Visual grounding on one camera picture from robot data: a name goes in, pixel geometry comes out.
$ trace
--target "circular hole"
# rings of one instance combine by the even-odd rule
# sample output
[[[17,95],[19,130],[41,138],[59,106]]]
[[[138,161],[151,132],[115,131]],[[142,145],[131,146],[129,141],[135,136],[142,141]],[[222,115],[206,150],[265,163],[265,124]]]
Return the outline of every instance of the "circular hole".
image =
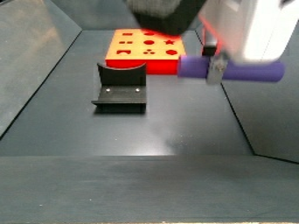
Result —
[[[146,32],[145,35],[146,36],[154,36],[155,34],[153,32]]]
[[[145,43],[146,43],[147,45],[153,45],[155,42],[154,42],[153,40],[147,40]]]
[[[175,55],[178,52],[175,50],[169,50],[169,51],[166,51],[166,53],[170,55]]]

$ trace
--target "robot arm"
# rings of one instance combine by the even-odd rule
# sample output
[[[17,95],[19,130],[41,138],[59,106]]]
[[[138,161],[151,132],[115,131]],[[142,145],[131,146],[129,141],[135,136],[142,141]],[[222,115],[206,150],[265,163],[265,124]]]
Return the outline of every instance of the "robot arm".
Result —
[[[209,37],[203,44],[221,46],[219,55],[210,58],[209,69],[199,66],[203,72],[199,77],[219,83],[230,70],[227,74],[234,74],[227,75],[230,79],[282,79],[285,66],[277,60],[298,23],[299,0],[127,0],[127,3],[143,28],[171,35],[182,34],[199,14]],[[207,66],[206,59],[185,58],[179,69],[182,77],[195,76],[191,74],[197,70],[193,69],[195,60]]]

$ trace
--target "gray floor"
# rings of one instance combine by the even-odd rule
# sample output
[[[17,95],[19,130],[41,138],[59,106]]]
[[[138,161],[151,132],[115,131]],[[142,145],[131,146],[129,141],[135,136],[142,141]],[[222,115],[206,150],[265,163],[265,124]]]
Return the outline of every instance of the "gray floor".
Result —
[[[0,222],[299,221],[299,166],[262,157],[0,157]]]
[[[149,76],[146,115],[98,115],[97,63],[113,31],[85,31],[3,141],[0,156],[251,155],[223,89]],[[183,36],[202,53],[195,31]]]
[[[299,166],[251,155],[221,87],[150,76],[146,115],[95,114],[113,33],[82,33],[0,142],[0,222],[298,222]]]

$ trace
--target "star-shaped hole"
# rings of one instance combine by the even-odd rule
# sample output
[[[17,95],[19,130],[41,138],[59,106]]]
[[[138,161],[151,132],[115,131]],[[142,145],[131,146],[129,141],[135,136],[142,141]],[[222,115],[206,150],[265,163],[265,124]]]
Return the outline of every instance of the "star-shaped hole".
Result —
[[[174,41],[169,39],[167,41],[165,41],[165,43],[166,43],[167,45],[173,45],[173,44],[174,44]]]

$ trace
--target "red block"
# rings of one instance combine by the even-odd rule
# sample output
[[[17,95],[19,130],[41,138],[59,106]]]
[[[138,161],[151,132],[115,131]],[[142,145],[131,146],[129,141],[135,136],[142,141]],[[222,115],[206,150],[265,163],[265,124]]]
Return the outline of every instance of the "red block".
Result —
[[[114,68],[146,63],[147,74],[177,74],[181,55],[186,55],[182,37],[141,29],[117,30],[106,62]]]

